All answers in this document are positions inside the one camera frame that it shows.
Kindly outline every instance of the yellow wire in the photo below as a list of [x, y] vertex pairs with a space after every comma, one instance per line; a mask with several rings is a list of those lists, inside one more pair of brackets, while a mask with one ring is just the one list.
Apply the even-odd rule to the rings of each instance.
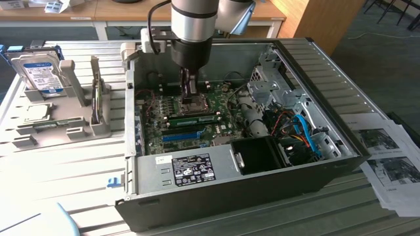
[[292, 137], [295, 137], [296, 139], [299, 139], [299, 140], [301, 140], [303, 142], [304, 142], [304, 140], [300, 138], [300, 137], [297, 137], [296, 135], [291, 135]]

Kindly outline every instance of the blue hard drive label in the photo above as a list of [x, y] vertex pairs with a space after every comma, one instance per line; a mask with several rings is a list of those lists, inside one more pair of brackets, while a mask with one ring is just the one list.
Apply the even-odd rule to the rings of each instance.
[[27, 76], [32, 84], [43, 93], [57, 93], [63, 91], [63, 85], [56, 71], [49, 62], [27, 63], [24, 64]]
[[215, 169], [208, 153], [172, 159], [176, 186], [216, 180]]

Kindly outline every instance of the slatted table surface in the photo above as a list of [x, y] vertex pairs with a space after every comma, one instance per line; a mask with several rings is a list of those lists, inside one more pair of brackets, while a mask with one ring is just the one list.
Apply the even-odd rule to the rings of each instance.
[[[281, 41], [340, 114], [380, 112], [316, 45], [305, 39]], [[21, 192], [24, 189], [25, 193], [31, 193], [24, 196], [25, 200], [36, 204], [59, 202], [84, 236], [136, 235], [113, 206], [108, 205], [123, 189], [105, 189], [108, 177], [123, 172], [125, 164], [121, 43], [47, 42], [47, 45], [59, 44], [65, 59], [75, 60], [81, 84], [89, 84], [92, 80], [89, 56], [100, 58], [103, 78], [113, 87], [112, 137], [51, 147], [31, 156], [21, 153], [0, 158], [0, 179], [21, 180], [19, 185], [5, 183], [1, 190]], [[17, 100], [19, 96], [12, 100], [11, 107]], [[383, 209], [364, 174], [355, 171], [335, 179], [317, 193], [139, 235], [420, 235], [420, 219], [400, 218], [393, 211]]]

